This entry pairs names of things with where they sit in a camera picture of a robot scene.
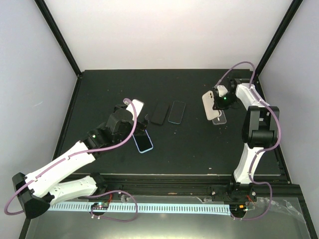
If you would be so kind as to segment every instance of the phone case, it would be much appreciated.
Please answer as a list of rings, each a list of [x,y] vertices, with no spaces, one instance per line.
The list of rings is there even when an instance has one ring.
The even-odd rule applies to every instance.
[[[212,91],[207,91],[202,96],[206,117],[208,120],[213,120],[214,118],[220,117],[221,111],[213,110],[214,105],[214,95]]]

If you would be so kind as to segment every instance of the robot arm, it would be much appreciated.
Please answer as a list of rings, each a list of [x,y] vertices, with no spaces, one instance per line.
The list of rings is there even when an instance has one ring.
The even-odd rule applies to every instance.
[[[276,123],[265,108],[260,103],[262,97],[258,94],[255,86],[249,87],[248,79],[232,79],[227,87],[218,85],[213,91],[214,101],[213,110],[224,110],[229,108],[237,99],[245,106],[247,113],[242,128],[242,139],[244,141],[244,150],[238,167],[234,171],[235,183],[250,184],[249,168],[253,158],[258,151],[268,148],[277,140]],[[279,117],[279,109],[270,107]],[[253,178],[257,165],[263,152],[257,155],[251,170]]]
[[[138,116],[144,103],[133,100],[133,104]],[[72,198],[91,196],[97,190],[105,190],[105,181],[97,173],[75,181],[60,182],[77,169],[101,156],[101,152],[83,152],[71,156],[72,154],[118,144],[127,138],[132,131],[133,124],[132,106],[116,105],[107,123],[102,123],[96,129],[88,132],[81,141],[75,143],[63,155],[32,173],[14,175],[12,181],[16,191],[32,181],[17,195],[26,217],[36,218],[46,212],[51,205]],[[137,121],[134,134],[143,133],[147,125],[148,116],[146,115],[142,121]]]

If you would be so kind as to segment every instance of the phone screen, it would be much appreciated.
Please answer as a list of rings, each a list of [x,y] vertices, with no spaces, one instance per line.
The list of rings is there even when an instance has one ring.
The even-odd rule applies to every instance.
[[[183,118],[186,104],[181,101],[174,101],[168,117],[168,122],[180,124]]]
[[[133,138],[140,153],[145,153],[153,149],[153,144],[146,130],[145,134],[133,135]]]

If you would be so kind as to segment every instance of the black table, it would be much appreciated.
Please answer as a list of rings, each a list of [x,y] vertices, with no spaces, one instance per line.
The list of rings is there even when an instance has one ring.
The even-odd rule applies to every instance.
[[[226,70],[87,70],[84,72],[59,153],[72,147],[89,130],[107,121],[123,98],[145,103],[150,116],[158,101],[186,103],[180,125],[165,119],[152,123],[148,133],[154,149],[140,154],[131,139],[120,149],[105,153],[76,173],[139,175],[230,175],[242,151],[241,129],[246,110],[225,111],[227,124],[213,125],[205,116],[202,95],[211,90]],[[236,70],[249,78],[249,70]],[[280,175],[275,153],[262,157],[256,175]]]

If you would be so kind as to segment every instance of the black bracket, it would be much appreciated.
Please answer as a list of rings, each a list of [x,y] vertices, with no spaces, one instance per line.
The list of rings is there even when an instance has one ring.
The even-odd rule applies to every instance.
[[[270,108],[279,118],[278,107],[270,106]],[[247,143],[250,148],[269,148],[277,141],[277,132],[275,119],[265,107],[248,107],[242,128],[244,143]]]

